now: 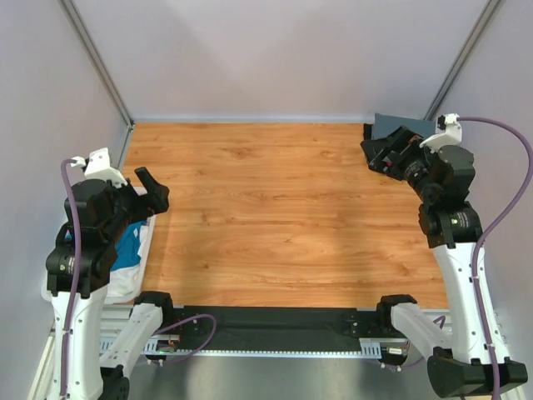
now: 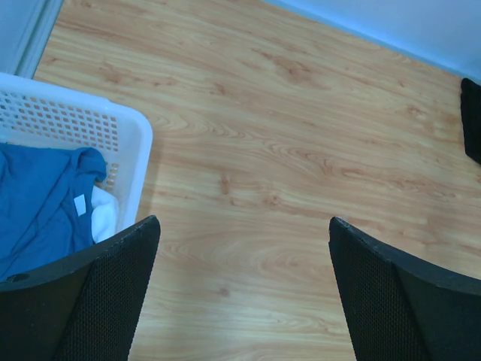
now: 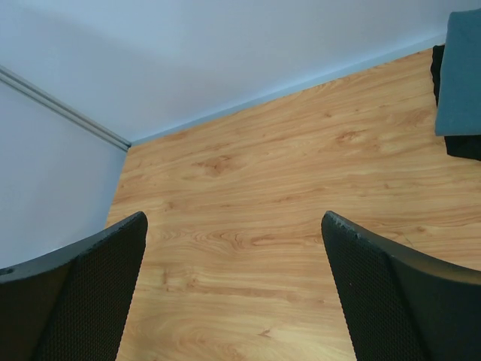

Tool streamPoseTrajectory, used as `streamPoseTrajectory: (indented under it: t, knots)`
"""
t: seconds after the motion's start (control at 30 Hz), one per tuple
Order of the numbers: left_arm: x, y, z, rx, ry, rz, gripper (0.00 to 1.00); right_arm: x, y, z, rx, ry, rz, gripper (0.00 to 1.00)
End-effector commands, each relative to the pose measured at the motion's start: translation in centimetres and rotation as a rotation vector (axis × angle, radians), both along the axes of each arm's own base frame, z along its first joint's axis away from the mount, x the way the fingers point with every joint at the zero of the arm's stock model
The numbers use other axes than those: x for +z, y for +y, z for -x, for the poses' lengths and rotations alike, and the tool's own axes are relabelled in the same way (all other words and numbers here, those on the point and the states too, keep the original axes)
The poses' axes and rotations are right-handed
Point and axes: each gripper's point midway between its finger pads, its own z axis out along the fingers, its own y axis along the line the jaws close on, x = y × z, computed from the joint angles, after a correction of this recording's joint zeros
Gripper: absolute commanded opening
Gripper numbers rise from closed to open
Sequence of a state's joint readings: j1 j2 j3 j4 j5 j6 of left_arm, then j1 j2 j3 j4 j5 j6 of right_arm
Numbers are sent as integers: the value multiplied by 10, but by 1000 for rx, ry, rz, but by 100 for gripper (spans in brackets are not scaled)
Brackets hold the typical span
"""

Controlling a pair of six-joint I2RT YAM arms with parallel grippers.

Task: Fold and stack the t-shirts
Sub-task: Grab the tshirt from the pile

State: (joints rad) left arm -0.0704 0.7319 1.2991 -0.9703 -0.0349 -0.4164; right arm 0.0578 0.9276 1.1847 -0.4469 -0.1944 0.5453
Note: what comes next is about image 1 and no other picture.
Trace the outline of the blue t shirt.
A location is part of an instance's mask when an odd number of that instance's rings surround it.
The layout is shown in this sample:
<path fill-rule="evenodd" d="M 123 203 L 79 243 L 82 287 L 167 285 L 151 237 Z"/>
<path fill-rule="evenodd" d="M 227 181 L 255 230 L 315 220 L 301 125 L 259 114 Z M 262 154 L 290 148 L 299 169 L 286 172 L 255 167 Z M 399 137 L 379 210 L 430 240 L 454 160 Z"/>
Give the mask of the blue t shirt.
<path fill-rule="evenodd" d="M 117 242 L 117 259 L 112 265 L 111 271 L 123 268 L 135 267 L 141 260 L 138 251 L 141 246 L 140 231 L 142 222 L 130 224 Z"/>

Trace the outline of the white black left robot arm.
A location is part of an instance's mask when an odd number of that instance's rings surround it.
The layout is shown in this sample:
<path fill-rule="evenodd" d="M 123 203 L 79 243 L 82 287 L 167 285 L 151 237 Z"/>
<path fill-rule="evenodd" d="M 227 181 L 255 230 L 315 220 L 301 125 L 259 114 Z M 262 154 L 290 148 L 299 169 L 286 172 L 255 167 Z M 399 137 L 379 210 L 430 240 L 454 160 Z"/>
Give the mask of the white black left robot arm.
<path fill-rule="evenodd" d="M 101 352 L 101 320 L 116 246 L 132 223 L 169 208 L 169 189 L 144 167 L 135 174 L 145 188 L 129 181 L 87 178 L 65 184 L 67 221 L 47 256 L 47 290 L 55 318 L 55 353 L 50 399 L 126 399 L 130 376 L 150 337 L 175 324 L 167 292 L 141 292 L 126 326 Z"/>

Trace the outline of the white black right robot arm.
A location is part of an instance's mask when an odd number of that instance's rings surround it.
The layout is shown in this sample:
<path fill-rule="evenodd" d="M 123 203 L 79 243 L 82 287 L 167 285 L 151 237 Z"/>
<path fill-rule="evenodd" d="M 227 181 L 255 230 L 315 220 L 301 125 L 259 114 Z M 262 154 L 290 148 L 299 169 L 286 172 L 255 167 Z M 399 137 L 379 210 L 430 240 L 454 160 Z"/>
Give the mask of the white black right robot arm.
<path fill-rule="evenodd" d="M 527 383 L 522 362 L 512 360 L 497 325 L 486 282 L 486 230 L 468 202 L 476 175 L 474 156 L 458 138 L 424 139 L 407 127 L 388 137 L 361 142 L 370 170 L 405 181 L 421 200 L 419 224 L 443 277 L 451 332 L 438 327 L 413 297 L 383 297 L 376 329 L 402 333 L 426 361 L 440 398 L 501 394 Z"/>

